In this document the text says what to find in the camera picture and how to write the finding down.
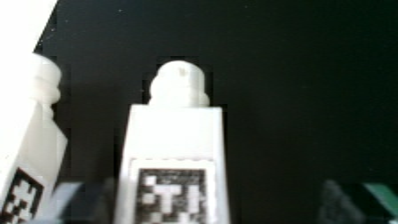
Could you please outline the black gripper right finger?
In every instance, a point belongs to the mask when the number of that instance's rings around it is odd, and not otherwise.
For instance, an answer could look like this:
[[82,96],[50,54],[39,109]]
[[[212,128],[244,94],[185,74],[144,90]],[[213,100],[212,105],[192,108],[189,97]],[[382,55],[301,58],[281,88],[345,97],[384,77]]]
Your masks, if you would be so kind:
[[398,184],[327,180],[318,224],[398,224]]

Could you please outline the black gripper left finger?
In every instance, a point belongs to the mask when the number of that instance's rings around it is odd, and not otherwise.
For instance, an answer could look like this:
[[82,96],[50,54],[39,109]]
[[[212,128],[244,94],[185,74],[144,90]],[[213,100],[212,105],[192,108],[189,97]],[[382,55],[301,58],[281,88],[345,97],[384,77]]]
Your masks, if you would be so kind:
[[112,224],[114,179],[59,184],[36,224]]

